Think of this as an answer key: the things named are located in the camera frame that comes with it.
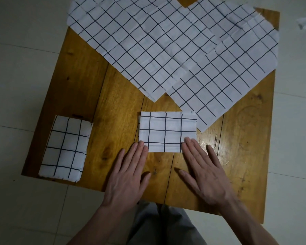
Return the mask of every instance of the wooden tabletop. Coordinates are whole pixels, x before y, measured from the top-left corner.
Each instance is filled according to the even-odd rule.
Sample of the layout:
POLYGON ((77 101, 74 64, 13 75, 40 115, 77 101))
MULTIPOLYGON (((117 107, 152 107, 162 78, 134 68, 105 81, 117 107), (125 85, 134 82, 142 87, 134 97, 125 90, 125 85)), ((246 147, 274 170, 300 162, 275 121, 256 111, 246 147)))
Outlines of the wooden tabletop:
MULTIPOLYGON (((188 6, 196 0, 179 0, 188 6)), ((278 29, 279 12, 257 9, 278 29)), ((211 144, 238 197, 263 223, 275 71, 238 101, 197 138, 211 144)), ((181 111, 164 94, 153 103, 68 28, 22 175, 38 177, 55 115, 93 122, 87 157, 79 182, 47 179, 104 191, 117 153, 138 140, 141 111, 181 111)), ((216 213, 180 179, 188 171, 181 153, 149 153, 144 171, 152 173, 143 199, 202 212, 216 213)))

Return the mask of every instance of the leg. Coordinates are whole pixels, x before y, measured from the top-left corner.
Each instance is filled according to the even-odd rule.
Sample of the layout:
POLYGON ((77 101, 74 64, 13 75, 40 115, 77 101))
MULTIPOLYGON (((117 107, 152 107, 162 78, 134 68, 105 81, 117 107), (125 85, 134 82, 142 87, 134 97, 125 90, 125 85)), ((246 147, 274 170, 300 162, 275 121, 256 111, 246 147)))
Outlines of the leg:
POLYGON ((140 201, 127 245, 162 244, 162 227, 155 203, 140 201))
POLYGON ((168 245, 206 245, 183 209, 163 205, 161 218, 168 245))

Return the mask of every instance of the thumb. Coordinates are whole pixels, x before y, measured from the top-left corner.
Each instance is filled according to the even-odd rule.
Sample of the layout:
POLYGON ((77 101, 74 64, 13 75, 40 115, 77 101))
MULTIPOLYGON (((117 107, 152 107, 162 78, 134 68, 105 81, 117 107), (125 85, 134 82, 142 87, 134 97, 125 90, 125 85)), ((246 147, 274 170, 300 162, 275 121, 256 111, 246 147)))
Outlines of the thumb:
POLYGON ((151 173, 148 173, 147 175, 144 176, 141 184, 139 185, 139 193, 138 193, 139 197, 142 197, 150 178, 151 178, 151 173))
POLYGON ((184 170, 179 170, 179 174, 181 175, 181 177, 183 178, 183 180, 192 187, 192 189, 199 194, 200 193, 200 189, 197 185, 196 180, 186 171, 184 170))

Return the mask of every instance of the forearm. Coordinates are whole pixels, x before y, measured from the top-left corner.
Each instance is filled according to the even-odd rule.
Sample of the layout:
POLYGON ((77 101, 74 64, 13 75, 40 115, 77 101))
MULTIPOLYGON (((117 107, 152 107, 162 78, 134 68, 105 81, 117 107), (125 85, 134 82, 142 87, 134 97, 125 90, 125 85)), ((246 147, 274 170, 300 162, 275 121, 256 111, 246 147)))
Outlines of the forearm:
POLYGON ((74 236, 68 245, 104 245, 118 225, 122 214, 107 206, 100 206, 87 224, 74 236))
POLYGON ((220 213, 243 245, 279 245, 239 200, 220 208, 220 213))

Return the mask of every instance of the floor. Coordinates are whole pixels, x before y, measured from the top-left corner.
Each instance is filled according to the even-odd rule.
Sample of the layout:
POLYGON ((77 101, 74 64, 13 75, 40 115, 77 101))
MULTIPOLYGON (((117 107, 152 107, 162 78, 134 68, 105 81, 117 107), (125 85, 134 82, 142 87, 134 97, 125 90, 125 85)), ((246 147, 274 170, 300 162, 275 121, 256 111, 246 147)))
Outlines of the floor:
MULTIPOLYGON (((0 244, 64 245, 103 193, 20 175, 58 58, 71 0, 0 0, 0 244)), ((280 244, 306 244, 306 0, 234 0, 278 10, 264 227, 280 244)), ((187 211, 206 242, 239 244, 222 217, 187 211)), ((110 237, 124 244, 134 210, 110 237)))

